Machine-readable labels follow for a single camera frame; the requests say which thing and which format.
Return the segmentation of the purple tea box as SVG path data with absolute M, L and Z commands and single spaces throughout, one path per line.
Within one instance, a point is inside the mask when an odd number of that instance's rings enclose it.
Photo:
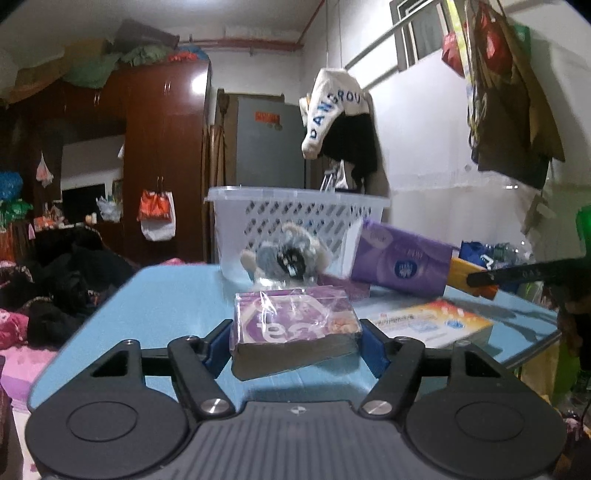
M 346 292 L 332 286 L 235 296 L 231 370 L 246 381 L 358 350 L 362 325 Z

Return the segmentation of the purple tissue pack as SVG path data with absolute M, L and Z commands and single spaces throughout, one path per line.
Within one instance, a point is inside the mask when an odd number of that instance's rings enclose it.
M 417 297 L 439 297 L 446 288 L 455 247 L 363 219 L 342 244 L 342 274 L 356 282 Z

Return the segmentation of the blue shopping bag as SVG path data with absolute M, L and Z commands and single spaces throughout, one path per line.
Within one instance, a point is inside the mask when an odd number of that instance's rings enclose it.
M 500 244 L 483 244 L 477 241 L 463 241 L 459 257 L 487 270 L 498 268 L 504 259 L 504 248 Z

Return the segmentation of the white orange medicine box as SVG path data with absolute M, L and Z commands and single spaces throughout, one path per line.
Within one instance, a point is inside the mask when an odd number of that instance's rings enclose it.
M 486 345 L 494 326 L 487 318 L 446 300 L 377 313 L 369 320 L 390 338 L 409 337 L 436 349 L 451 348 L 463 340 Z

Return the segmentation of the dark purple box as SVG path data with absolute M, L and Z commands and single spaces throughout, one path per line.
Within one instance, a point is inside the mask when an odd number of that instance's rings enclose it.
M 334 275 L 320 274 L 318 275 L 318 285 L 332 286 L 342 289 L 352 301 L 363 300 L 370 297 L 369 284 L 356 282 L 349 278 L 339 278 Z

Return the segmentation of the olive hanging bags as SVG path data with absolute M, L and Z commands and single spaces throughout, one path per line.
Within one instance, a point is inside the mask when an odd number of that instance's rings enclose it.
M 466 82 L 472 161 L 540 190 L 565 154 L 547 97 L 530 64 L 529 29 L 488 1 L 445 3 L 452 31 L 442 59 Z

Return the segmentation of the beige plush toy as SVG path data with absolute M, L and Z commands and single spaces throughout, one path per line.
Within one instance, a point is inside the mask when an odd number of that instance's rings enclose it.
M 280 237 L 245 249 L 240 264 L 255 290 L 283 290 L 315 285 L 332 264 L 332 252 L 317 236 L 293 222 L 283 223 Z

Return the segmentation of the black clothes pile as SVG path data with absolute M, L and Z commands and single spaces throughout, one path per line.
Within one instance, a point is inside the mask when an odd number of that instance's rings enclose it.
M 38 233 L 24 260 L 1 262 L 1 347 L 60 349 L 137 271 L 94 229 Z

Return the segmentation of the orange white hanging bag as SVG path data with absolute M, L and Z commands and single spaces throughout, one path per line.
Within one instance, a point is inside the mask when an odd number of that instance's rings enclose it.
M 172 193 L 143 190 L 137 221 L 147 241 L 164 242 L 173 239 L 176 235 L 176 214 Z

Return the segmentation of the black television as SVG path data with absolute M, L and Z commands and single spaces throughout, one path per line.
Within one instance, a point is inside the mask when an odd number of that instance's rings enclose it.
M 105 185 L 95 184 L 62 191 L 62 212 L 69 224 L 84 222 L 90 215 L 99 215 L 97 200 L 105 196 Z

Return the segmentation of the grey metal door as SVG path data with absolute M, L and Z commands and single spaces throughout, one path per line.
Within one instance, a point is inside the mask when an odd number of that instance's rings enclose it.
M 297 106 L 240 96 L 236 137 L 236 184 L 304 188 L 301 141 L 304 126 Z

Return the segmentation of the white black hanging hoodie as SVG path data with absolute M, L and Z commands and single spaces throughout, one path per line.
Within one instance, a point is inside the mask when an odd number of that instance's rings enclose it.
M 356 189 L 378 170 L 378 147 L 369 97 L 345 69 L 322 68 L 311 95 L 300 100 L 304 159 L 328 157 L 352 166 Z

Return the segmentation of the red brown wardrobe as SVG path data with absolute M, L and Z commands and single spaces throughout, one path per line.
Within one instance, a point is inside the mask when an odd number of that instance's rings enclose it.
M 1 167 L 16 170 L 34 213 L 60 195 L 67 143 L 124 138 L 123 240 L 142 265 L 167 257 L 204 260 L 204 133 L 211 67 L 204 60 L 123 67 L 100 90 L 57 80 L 40 92 L 1 105 Z M 137 220 L 145 190 L 173 195 L 176 235 L 145 239 Z

